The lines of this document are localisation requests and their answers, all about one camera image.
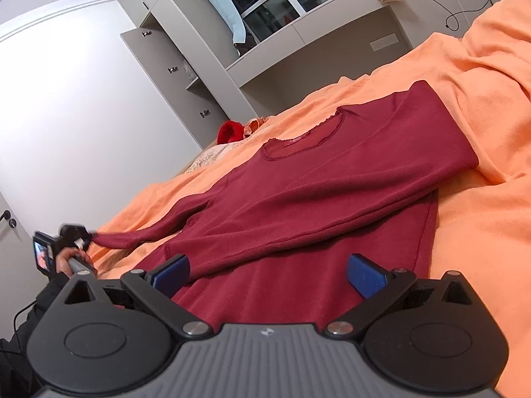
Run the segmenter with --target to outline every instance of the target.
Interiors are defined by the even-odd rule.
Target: crown molding
[[[115,0],[59,0],[46,6],[38,7],[34,10],[30,10],[27,13],[10,19],[0,25],[0,42],[7,38],[14,36],[25,29],[28,29],[40,22],[47,21],[48,19],[56,16],[63,15],[65,13],[82,9],[88,6],[94,6],[100,3]]]

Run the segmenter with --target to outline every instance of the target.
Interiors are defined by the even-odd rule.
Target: black cloth
[[[0,397],[25,398],[39,389],[39,383],[26,359],[26,347],[39,320],[67,282],[65,274],[57,274],[36,297],[37,302],[28,313],[26,321],[17,329],[22,355],[0,352]],[[0,349],[18,352],[15,335],[10,341],[0,339]]]

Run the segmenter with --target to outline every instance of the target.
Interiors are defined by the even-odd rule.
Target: door
[[[188,63],[172,39],[160,26],[121,37],[197,143],[211,144],[227,115],[200,80],[189,78]]]
[[[0,194],[0,215],[13,210]],[[6,220],[0,221],[0,337],[10,339],[13,334],[13,317],[43,289],[47,279],[35,267],[30,236],[17,224],[12,229]],[[18,324],[26,319],[19,316]]]

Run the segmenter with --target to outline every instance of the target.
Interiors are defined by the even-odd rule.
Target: metal screw
[[[347,321],[333,321],[328,323],[327,330],[334,335],[347,335],[354,331],[354,327]]]
[[[203,321],[189,321],[184,324],[183,331],[191,336],[204,335],[210,331],[210,326]]]

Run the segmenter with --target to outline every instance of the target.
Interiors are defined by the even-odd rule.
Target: bed
[[[473,23],[463,39],[435,33],[370,76],[347,78],[310,94],[270,118],[222,159],[140,193],[102,232],[145,228],[180,198],[204,192],[244,163],[268,139],[305,133],[345,104],[365,103],[407,90],[425,79],[437,92],[480,160],[439,188],[430,275],[460,270],[509,341],[510,357],[498,383],[509,397],[531,396],[524,372],[531,362],[531,0],[502,0]],[[156,243],[125,253],[94,246],[101,278],[118,278]]]

